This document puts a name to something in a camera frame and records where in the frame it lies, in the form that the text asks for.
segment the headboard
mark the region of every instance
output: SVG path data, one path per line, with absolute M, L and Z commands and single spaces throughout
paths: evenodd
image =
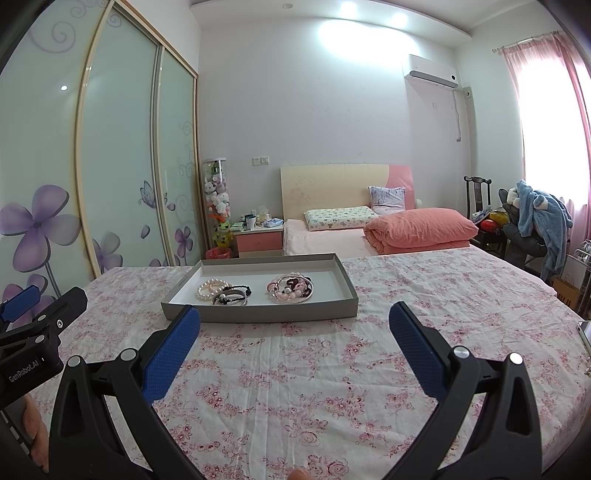
M 414 208 L 410 167 L 382 164 L 329 164 L 281 167 L 283 218 L 304 219 L 319 208 L 369 206 L 368 187 L 405 187 L 407 210 Z

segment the blue clothing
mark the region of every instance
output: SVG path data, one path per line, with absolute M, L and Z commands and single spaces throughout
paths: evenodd
M 541 190 L 533 190 L 525 180 L 517 182 L 519 196 L 519 233 L 530 236 L 534 228 L 544 239 L 548 253 L 542 267 L 542 280 L 552 274 L 560 273 L 566 261 L 567 230 L 573 227 L 573 220 L 558 198 Z M 547 210 L 534 208 L 544 201 L 548 202 Z

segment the pink drawer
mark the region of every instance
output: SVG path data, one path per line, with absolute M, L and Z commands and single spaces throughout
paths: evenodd
M 281 232 L 246 233 L 237 235 L 239 252 L 258 252 L 261 250 L 281 250 L 283 234 Z

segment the cable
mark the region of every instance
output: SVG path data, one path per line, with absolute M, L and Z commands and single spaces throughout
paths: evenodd
M 460 112 L 457 111 L 457 100 L 456 100 L 456 91 L 452 90 L 452 97 L 453 97 L 453 106 L 456 110 L 456 118 L 457 118 L 457 138 L 456 142 L 462 141 L 462 128 L 460 127 Z

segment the air conditioner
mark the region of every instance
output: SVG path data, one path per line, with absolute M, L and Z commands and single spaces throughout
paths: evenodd
M 457 88 L 457 74 L 454 69 L 443 63 L 427 60 L 416 55 L 409 55 L 403 65 L 404 76 L 437 83 L 448 88 Z

